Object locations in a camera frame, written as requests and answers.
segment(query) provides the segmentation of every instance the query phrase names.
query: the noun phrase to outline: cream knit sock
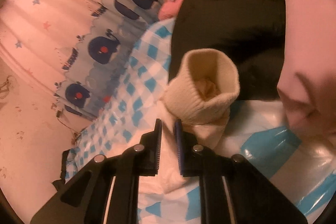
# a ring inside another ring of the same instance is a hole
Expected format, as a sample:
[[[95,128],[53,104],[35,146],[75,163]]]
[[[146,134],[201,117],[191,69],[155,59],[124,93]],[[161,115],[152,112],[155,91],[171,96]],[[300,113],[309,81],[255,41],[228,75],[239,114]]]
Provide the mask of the cream knit sock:
[[[179,171],[173,134],[176,119],[182,120],[184,130],[194,133],[199,143],[213,149],[224,134],[230,104],[238,94],[237,69],[224,53],[213,49],[187,52],[176,78],[153,108],[153,115],[162,120],[160,167],[157,176],[140,177],[139,193],[163,194],[183,186],[188,179]],[[138,143],[148,131],[137,132],[127,147]]]
[[[202,85],[208,88],[200,90]],[[184,55],[179,73],[168,84],[163,101],[169,112],[183,123],[211,124],[224,116],[228,119],[227,112],[239,90],[237,68],[223,52],[208,48],[192,50]]]

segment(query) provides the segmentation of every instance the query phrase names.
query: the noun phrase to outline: pink fuzzy fabric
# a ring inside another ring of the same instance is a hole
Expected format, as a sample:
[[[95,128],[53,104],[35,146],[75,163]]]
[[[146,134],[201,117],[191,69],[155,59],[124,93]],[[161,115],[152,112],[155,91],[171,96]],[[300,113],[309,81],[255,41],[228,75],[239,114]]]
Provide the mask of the pink fuzzy fabric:
[[[183,0],[167,1],[165,2],[158,14],[159,20],[176,17],[179,13]]]

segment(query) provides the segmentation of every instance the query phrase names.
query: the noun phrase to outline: black fabric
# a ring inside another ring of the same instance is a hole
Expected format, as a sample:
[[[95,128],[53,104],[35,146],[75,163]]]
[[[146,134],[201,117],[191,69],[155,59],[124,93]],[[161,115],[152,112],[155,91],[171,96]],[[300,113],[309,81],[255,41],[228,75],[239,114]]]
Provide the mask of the black fabric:
[[[24,224],[17,216],[0,188],[0,223],[1,224]]]
[[[61,190],[61,188],[65,185],[65,175],[67,173],[67,159],[69,152],[70,150],[66,150],[62,153],[61,175],[59,176],[60,179],[52,182],[57,191]]]
[[[238,67],[239,99],[275,99],[284,41],[285,0],[184,0],[172,35],[169,80],[187,51],[215,48]]]

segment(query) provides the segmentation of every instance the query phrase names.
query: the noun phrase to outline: silver screw head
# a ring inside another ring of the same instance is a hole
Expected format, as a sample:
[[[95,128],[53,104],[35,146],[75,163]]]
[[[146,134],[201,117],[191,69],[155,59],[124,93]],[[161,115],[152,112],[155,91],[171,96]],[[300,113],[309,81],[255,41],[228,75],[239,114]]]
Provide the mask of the silver screw head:
[[[193,150],[194,150],[195,152],[202,152],[203,149],[204,149],[203,145],[200,145],[200,144],[196,144],[196,145],[194,145],[194,147],[193,147]]]
[[[97,163],[102,162],[105,159],[104,155],[96,155],[93,160]]]
[[[141,152],[144,149],[145,149],[145,147],[142,144],[136,144],[136,145],[134,145],[134,150],[136,152]]]

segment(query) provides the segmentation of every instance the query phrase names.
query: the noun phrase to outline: blue checkered pattern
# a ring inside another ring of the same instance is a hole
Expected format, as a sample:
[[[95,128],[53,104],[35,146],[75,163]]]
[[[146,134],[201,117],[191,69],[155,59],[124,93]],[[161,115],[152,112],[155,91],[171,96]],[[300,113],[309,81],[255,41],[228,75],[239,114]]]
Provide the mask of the blue checkered pattern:
[[[67,180],[95,155],[128,143],[137,130],[153,127],[156,117],[148,114],[168,82],[174,22],[169,19],[152,25],[136,42],[115,95],[70,153]]]
[[[128,143],[139,129],[153,128],[155,101],[168,81],[173,25],[171,19],[156,23],[135,44],[114,97],[100,117],[83,131],[78,147],[69,153],[67,180],[95,155]],[[336,190],[332,157],[314,154],[314,148],[305,147],[281,122],[270,121],[270,113],[258,105],[250,105],[238,101],[231,106],[231,119],[226,127],[229,137],[221,147],[223,155],[240,153],[248,158],[305,214],[309,224],[313,223]],[[278,106],[265,108],[276,110]],[[271,113],[271,117],[276,116],[276,112]],[[139,195],[138,216],[143,224],[199,224],[200,214],[196,178],[169,194]]]

